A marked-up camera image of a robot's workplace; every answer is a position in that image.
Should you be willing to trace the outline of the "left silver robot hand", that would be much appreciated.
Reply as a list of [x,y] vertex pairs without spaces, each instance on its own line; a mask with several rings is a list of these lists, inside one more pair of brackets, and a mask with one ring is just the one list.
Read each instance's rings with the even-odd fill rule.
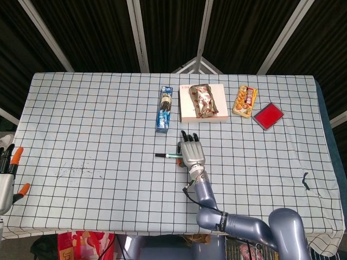
[[14,193],[16,173],[24,150],[23,147],[19,147],[12,155],[14,148],[15,144],[9,145],[7,149],[1,147],[1,216],[6,214],[12,205],[22,199],[30,189],[30,184],[26,183],[20,191]]

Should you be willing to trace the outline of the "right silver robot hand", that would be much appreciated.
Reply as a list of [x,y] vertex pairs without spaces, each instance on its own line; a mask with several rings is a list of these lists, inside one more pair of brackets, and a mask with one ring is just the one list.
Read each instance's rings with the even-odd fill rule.
[[203,147],[196,133],[187,134],[181,130],[183,140],[177,144],[177,153],[181,156],[178,159],[180,167],[191,169],[194,165],[204,165],[205,155]]

